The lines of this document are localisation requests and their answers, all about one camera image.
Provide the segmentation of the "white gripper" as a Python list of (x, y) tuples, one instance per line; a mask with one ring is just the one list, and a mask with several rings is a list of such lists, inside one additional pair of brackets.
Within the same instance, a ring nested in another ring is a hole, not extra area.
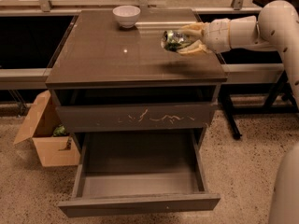
[(204, 36), (205, 43), (196, 41), (186, 48), (179, 49), (180, 55), (201, 55), (211, 53), (211, 51), (222, 53), (231, 49), (229, 19), (214, 20), (207, 25), (204, 22), (196, 22), (182, 26), (180, 31), (186, 35)]

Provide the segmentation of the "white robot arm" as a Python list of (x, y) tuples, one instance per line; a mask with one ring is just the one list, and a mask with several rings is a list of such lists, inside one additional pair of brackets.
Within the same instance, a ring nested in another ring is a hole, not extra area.
[[(195, 39), (178, 52), (181, 55), (231, 49), (277, 51), (299, 104), (299, 16), (289, 2), (270, 2), (257, 18), (197, 22), (179, 31)], [(299, 224), (299, 144), (293, 145), (278, 167), (268, 223)]]

